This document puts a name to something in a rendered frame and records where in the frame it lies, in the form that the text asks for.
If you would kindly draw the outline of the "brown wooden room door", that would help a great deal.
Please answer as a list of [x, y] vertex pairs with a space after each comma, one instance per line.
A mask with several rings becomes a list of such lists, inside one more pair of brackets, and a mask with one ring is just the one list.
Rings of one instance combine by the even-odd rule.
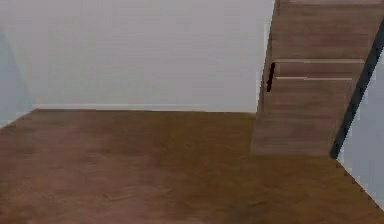
[[253, 154], [329, 153], [383, 18], [384, 0], [276, 0]]

